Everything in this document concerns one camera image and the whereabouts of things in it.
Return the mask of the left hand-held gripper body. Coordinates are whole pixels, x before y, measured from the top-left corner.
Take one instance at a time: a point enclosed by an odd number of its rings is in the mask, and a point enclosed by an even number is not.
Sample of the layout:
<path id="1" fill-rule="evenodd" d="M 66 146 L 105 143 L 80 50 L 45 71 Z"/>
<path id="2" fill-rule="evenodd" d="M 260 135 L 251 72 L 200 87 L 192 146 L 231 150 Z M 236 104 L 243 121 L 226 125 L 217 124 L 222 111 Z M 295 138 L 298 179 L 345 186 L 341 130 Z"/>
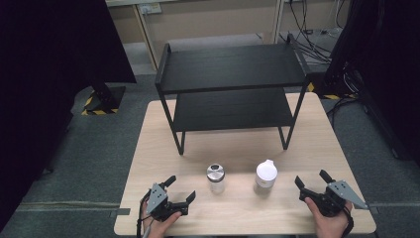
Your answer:
<path id="1" fill-rule="evenodd" d="M 172 214 L 180 212 L 182 215 L 187 215 L 189 211 L 189 201 L 170 202 L 166 192 L 167 184 L 154 183 L 149 195 L 148 205 L 146 208 L 147 215 L 153 219 L 163 222 L 166 221 Z"/>

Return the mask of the black two-tier metal shelf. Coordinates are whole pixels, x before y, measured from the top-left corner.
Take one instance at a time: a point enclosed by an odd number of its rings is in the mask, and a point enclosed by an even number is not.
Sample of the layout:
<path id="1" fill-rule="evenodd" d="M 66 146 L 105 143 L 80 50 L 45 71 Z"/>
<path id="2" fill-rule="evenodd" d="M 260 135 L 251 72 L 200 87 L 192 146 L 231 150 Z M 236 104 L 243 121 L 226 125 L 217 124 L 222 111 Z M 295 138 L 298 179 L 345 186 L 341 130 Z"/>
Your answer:
<path id="1" fill-rule="evenodd" d="M 309 84 L 295 38 L 281 44 L 176 51 L 165 45 L 155 80 L 174 143 L 193 131 L 275 127 L 287 149 Z"/>

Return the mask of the white wall socket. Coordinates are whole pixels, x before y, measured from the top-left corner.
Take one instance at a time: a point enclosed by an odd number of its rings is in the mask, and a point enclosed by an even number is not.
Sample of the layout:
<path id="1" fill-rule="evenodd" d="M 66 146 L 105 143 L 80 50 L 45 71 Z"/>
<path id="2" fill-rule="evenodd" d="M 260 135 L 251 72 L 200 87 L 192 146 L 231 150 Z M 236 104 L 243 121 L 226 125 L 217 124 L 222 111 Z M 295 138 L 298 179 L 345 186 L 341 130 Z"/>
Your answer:
<path id="1" fill-rule="evenodd" d="M 139 4 L 138 8 L 143 15 L 162 13 L 159 3 L 143 3 L 143 4 Z"/>

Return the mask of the person's left hand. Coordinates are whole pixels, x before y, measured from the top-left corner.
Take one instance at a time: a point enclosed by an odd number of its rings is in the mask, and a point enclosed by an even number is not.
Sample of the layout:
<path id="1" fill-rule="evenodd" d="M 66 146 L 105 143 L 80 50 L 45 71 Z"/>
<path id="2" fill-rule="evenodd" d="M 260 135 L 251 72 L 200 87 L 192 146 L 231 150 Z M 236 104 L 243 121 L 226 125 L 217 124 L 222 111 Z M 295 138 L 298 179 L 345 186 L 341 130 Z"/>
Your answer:
<path id="1" fill-rule="evenodd" d="M 155 221 L 152 218 L 145 219 L 143 221 L 144 225 L 144 235 L 143 238 L 163 238 L 166 230 L 173 225 L 181 217 L 180 212 L 175 212 L 169 216 L 169 218 L 164 221 Z"/>

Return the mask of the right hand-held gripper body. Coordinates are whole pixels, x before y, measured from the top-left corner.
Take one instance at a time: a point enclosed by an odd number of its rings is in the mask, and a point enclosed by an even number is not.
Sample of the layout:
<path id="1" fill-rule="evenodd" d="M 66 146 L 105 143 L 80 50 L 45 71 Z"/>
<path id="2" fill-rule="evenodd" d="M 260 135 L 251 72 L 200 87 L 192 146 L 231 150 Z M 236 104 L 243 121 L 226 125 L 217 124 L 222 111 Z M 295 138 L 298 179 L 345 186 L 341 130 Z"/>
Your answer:
<path id="1" fill-rule="evenodd" d="M 316 203 L 320 212 L 327 217 L 333 217 L 344 210 L 347 201 L 358 209 L 368 209 L 368 205 L 345 180 L 327 183 L 324 193 L 318 193 L 305 187 L 304 190 L 300 191 L 299 199 L 304 201 L 306 197 L 310 197 Z"/>

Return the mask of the person's right hand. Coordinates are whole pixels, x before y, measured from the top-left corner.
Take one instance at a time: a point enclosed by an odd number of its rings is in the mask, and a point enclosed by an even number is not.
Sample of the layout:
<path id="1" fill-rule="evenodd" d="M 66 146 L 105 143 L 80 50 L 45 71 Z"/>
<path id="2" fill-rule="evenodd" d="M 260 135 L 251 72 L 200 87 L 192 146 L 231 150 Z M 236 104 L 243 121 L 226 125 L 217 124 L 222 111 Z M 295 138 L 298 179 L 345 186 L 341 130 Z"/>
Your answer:
<path id="1" fill-rule="evenodd" d="M 315 231 L 318 238 L 343 237 L 343 234 L 350 225 L 349 218 L 344 211 L 341 211 L 334 217 L 327 217 L 320 212 L 318 206 L 310 197 L 306 197 L 304 202 L 313 215 Z"/>

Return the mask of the glass jar with silver lid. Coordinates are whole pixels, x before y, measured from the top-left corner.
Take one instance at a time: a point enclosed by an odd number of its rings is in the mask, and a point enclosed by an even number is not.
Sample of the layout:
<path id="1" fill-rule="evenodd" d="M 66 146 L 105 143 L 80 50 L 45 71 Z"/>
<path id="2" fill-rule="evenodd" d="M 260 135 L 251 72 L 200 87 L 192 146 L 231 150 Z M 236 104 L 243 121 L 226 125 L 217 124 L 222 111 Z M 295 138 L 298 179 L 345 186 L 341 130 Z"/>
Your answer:
<path id="1" fill-rule="evenodd" d="M 212 164 L 207 168 L 207 179 L 213 193 L 222 193 L 225 189 L 225 170 L 219 164 Z"/>

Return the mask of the glass jar with white lid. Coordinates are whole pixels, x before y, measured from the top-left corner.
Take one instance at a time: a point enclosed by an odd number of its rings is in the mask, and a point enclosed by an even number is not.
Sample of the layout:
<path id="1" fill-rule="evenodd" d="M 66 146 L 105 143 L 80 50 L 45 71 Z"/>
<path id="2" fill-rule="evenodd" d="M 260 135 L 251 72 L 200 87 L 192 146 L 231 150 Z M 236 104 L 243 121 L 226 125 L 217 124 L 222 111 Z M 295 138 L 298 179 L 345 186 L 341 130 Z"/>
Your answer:
<path id="1" fill-rule="evenodd" d="M 261 188 L 273 187 L 278 175 L 278 170 L 273 160 L 265 160 L 256 168 L 256 184 Z"/>

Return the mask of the black curtain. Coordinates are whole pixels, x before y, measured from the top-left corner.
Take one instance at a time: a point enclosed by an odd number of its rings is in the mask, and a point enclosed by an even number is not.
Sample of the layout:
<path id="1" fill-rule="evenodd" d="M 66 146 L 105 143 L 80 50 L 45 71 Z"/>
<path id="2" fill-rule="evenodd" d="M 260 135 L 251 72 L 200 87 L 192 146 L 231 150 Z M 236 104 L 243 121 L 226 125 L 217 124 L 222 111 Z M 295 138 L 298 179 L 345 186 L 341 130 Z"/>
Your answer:
<path id="1" fill-rule="evenodd" d="M 0 232 L 52 160 L 76 94 L 135 82 L 105 0 L 0 0 Z"/>
<path id="2" fill-rule="evenodd" d="M 351 0 L 324 83 L 347 76 L 396 157 L 420 166 L 420 0 Z"/>

